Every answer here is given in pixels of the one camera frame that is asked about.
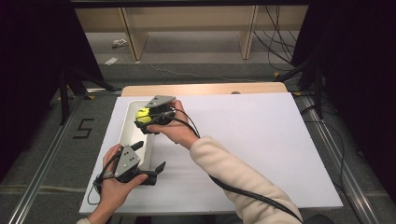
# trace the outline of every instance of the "wrist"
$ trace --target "wrist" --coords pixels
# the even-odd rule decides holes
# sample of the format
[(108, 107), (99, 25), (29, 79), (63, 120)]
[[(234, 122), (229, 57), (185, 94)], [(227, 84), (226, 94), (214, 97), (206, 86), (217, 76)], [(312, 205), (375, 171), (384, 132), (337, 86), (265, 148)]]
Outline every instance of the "wrist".
[(190, 150), (192, 144), (194, 144), (194, 142), (196, 142), (199, 138), (195, 135), (189, 136), (185, 139), (184, 143), (181, 144), (183, 147), (185, 147), (186, 149)]
[(91, 224), (106, 223), (111, 216), (113, 216), (115, 211), (116, 209), (109, 208), (99, 203), (93, 213), (88, 216), (88, 220)]

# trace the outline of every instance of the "sleeve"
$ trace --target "sleeve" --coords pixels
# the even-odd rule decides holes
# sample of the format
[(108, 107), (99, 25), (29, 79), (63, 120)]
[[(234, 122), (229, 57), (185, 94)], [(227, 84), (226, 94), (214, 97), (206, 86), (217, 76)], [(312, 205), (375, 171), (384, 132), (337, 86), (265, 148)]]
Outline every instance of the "sleeve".
[(87, 218), (80, 219), (77, 224), (91, 224), (91, 222)]
[[(211, 137), (206, 136), (193, 143), (190, 154), (195, 163), (221, 182), (271, 198), (288, 207), (302, 219), (297, 206), (282, 189), (276, 187), (265, 176), (231, 154)], [(226, 190), (224, 192), (235, 203), (236, 214), (245, 224), (300, 223), (295, 217), (272, 205)]]

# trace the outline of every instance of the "hand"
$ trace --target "hand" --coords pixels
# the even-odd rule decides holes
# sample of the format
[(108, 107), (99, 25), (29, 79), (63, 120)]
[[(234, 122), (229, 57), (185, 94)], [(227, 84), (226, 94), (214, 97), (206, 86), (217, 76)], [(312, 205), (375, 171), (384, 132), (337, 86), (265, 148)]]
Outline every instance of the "hand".
[[(180, 110), (184, 112), (184, 108), (179, 100), (173, 100), (171, 102), (171, 106), (177, 110), (175, 114), (175, 118), (181, 119), (187, 123), (189, 122), (189, 119), (186, 117), (186, 115), (180, 112)], [(148, 130), (152, 133), (163, 133), (171, 141), (181, 144), (186, 149), (190, 149), (191, 145), (196, 140), (198, 140), (198, 137), (189, 127), (176, 120), (172, 120), (167, 125), (158, 125), (158, 124), (149, 125)]]
[[(120, 150), (120, 148), (121, 145), (117, 144), (106, 153), (103, 157), (104, 166)], [(106, 171), (113, 171), (114, 166), (114, 162), (111, 162)], [(101, 201), (95, 211), (93, 211), (93, 213), (88, 217), (88, 220), (92, 224), (106, 223), (113, 213), (125, 203), (125, 200), (132, 189), (139, 186), (147, 178), (147, 175), (138, 175), (128, 183), (121, 183), (115, 178), (105, 179), (102, 184)]]

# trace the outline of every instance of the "gray carpet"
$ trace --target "gray carpet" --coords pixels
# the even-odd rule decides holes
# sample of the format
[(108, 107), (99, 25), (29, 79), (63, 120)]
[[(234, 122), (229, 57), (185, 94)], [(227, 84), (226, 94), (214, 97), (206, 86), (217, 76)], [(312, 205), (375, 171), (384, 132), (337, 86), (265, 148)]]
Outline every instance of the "gray carpet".
[[(112, 66), (101, 65), (106, 82), (124, 87), (128, 85), (146, 84), (180, 84), (180, 83), (221, 83), (242, 82), (249, 79), (257, 81), (272, 81), (274, 69), (269, 64), (154, 64), (156, 68), (167, 69), (178, 74), (157, 71), (150, 64), (117, 64)], [(277, 67), (287, 69), (286, 64), (276, 64)], [(289, 90), (296, 90), (295, 81), (286, 82)], [(84, 82), (87, 88), (96, 88), (91, 82)], [(82, 217), (78, 213), (79, 205), (83, 199), (85, 188), (92, 174), (93, 166), (106, 133), (107, 124), (112, 113), (113, 105), (118, 95), (96, 95), (93, 100), (84, 100), (73, 118), (67, 131), (62, 146), (51, 165), (46, 179), (35, 198), (35, 201), (25, 219), (25, 223), (74, 223)], [(300, 110), (306, 108), (305, 97), (296, 97), (295, 101)], [(52, 109), (48, 111), (46, 118), (37, 129), (32, 138), (30, 148), (22, 152), (15, 161), (12, 169), (0, 185), (0, 223), (7, 223), (24, 189), (30, 183), (37, 167), (46, 154), (51, 141), (56, 134), (61, 121), (61, 103), (55, 94), (51, 103)], [(323, 98), (325, 122), (332, 125), (342, 136), (345, 145), (346, 162), (353, 171), (366, 197), (375, 210), (379, 223), (394, 223), (396, 220), (396, 208), (389, 199), (375, 175), (367, 165), (365, 159), (357, 155), (356, 145), (351, 138), (344, 122), (339, 118), (326, 97)], [(311, 120), (308, 111), (303, 114), (304, 120)], [(85, 131), (78, 131), (82, 119), (92, 119), (84, 125), (92, 128), (88, 138), (76, 139), (74, 137), (84, 135)], [(329, 152), (322, 138), (319, 136), (315, 123), (307, 123), (307, 129), (311, 133), (320, 157), (328, 170), (330, 177), (338, 182), (339, 173), (334, 166)], [(338, 146), (341, 139), (336, 132), (332, 133)], [(310, 217), (317, 213), (325, 214), (337, 224), (358, 223), (352, 208), (349, 206), (344, 195), (339, 191), (345, 207), (331, 211), (313, 211), (302, 209), (304, 217)], [(133, 223), (132, 217), (125, 217), (121, 223)]]

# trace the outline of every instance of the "person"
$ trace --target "person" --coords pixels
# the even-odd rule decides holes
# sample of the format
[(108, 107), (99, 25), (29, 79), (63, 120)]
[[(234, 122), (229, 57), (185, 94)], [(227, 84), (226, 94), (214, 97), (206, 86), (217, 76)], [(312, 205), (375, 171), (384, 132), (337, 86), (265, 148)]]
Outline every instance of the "person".
[[(171, 106), (177, 110), (175, 114), (177, 119), (189, 122), (187, 116), (181, 112), (184, 111), (184, 108), (179, 100), (172, 101)], [(204, 136), (199, 138), (189, 127), (175, 120), (167, 125), (149, 125), (148, 130), (152, 133), (163, 133), (171, 141), (188, 149), (192, 160), (209, 175), (229, 186), (271, 198), (289, 208), (302, 220), (297, 206), (282, 189), (275, 186), (247, 163), (231, 154), (212, 137)], [(103, 163), (106, 164), (119, 148), (120, 145), (112, 147), (104, 156)], [(106, 223), (112, 214), (125, 202), (128, 193), (146, 178), (146, 175), (139, 175), (126, 184), (122, 184), (115, 179), (104, 180), (101, 201), (96, 209), (88, 217), (81, 219), (78, 224)], [(227, 190), (224, 190), (224, 193), (235, 204), (235, 212), (244, 223), (301, 223), (296, 217), (276, 209), (268, 203)]]

